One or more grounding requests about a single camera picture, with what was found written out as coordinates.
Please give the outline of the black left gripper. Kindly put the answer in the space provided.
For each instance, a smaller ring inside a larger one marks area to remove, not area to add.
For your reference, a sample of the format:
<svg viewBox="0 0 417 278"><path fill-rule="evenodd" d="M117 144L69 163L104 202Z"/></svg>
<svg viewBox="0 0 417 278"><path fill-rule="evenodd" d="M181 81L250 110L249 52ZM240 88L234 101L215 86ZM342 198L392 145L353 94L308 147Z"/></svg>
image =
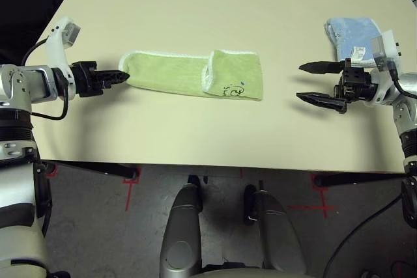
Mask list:
<svg viewBox="0 0 417 278"><path fill-rule="evenodd" d="M78 61L70 65L74 76L76 94L80 98L87 98L98 95L98 90L112 88L113 85L124 83L130 75L119 70L98 70L96 61ZM98 81L94 89L94 73Z"/></svg>

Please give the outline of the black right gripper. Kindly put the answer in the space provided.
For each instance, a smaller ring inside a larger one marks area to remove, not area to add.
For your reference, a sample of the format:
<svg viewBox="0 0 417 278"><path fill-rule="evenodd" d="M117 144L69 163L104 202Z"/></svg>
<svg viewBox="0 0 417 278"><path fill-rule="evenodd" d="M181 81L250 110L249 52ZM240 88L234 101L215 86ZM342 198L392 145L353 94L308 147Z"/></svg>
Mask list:
<svg viewBox="0 0 417 278"><path fill-rule="evenodd" d="M300 70L311 74L339 74L341 77L334 87L334 96L319 92L298 92L296 96L304 102L325 109L332 109L340 114L347 111L347 102L358 100L371 101L378 85L373 83L371 75L364 68L353 67L351 59L341 62L317 61L299 66Z"/></svg>

